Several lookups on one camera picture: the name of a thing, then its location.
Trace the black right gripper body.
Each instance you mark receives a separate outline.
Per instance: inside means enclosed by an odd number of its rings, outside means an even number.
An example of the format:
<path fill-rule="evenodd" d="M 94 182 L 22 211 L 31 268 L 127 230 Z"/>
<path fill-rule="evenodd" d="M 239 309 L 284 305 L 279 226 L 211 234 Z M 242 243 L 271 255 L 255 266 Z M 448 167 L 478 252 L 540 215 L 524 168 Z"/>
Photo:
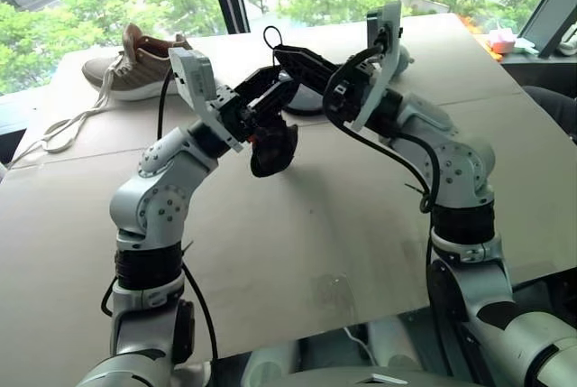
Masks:
<path fill-rule="evenodd" d="M 332 122 L 351 122 L 360 113 L 375 67 L 364 61 L 351 69 L 325 98 L 325 114 Z"/>

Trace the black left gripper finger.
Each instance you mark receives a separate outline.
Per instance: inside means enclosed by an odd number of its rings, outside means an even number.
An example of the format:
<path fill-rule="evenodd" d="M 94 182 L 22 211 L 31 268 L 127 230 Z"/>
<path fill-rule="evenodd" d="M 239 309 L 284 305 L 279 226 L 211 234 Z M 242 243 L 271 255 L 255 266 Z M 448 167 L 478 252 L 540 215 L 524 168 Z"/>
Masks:
<path fill-rule="evenodd" d="M 297 94 L 298 83 L 288 80 L 275 83 L 251 106 L 253 119 L 269 119 L 278 114 Z"/>
<path fill-rule="evenodd" d="M 279 80 L 280 69 L 257 69 L 234 88 L 240 97 L 260 97 Z"/>

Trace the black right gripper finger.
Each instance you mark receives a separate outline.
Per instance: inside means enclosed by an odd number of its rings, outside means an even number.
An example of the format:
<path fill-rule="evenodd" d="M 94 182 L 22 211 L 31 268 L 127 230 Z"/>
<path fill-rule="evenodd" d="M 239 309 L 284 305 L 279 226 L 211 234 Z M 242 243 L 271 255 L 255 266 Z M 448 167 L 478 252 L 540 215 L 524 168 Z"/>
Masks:
<path fill-rule="evenodd" d="M 287 73 L 314 71 L 333 74 L 336 66 L 321 55 L 308 48 L 278 45 L 274 48 L 274 57 Z"/>
<path fill-rule="evenodd" d="M 299 84 L 312 89 L 320 95 L 324 94 L 329 79 L 332 76 L 330 69 L 318 64 L 308 66 L 297 62 L 282 62 L 281 67 Z"/>

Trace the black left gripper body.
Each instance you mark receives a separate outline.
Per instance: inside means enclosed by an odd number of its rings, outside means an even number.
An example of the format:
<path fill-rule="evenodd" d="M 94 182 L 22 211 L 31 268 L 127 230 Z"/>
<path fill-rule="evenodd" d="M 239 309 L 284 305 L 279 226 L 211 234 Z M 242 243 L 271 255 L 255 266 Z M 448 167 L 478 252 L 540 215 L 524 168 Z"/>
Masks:
<path fill-rule="evenodd" d="M 224 128 L 239 143 L 244 143 L 260 130 L 271 129 L 265 113 L 251 106 L 254 99 L 261 96 L 268 85 L 240 85 L 240 91 L 221 85 L 216 88 L 216 103 Z"/>

